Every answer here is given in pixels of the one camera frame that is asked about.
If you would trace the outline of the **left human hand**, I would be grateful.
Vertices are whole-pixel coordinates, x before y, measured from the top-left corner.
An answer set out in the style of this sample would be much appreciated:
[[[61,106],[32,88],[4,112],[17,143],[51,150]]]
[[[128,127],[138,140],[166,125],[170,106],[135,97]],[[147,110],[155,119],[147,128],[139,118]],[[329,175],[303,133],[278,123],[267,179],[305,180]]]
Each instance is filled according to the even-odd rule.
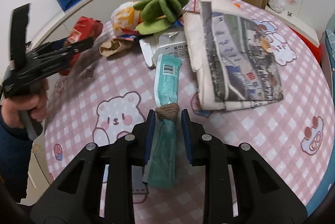
[[[1,115],[5,124],[10,128],[24,128],[20,118],[20,110],[30,110],[30,116],[37,122],[46,118],[48,98],[46,92],[49,84],[46,79],[41,80],[42,88],[39,94],[29,94],[12,98],[5,98],[1,107]]]

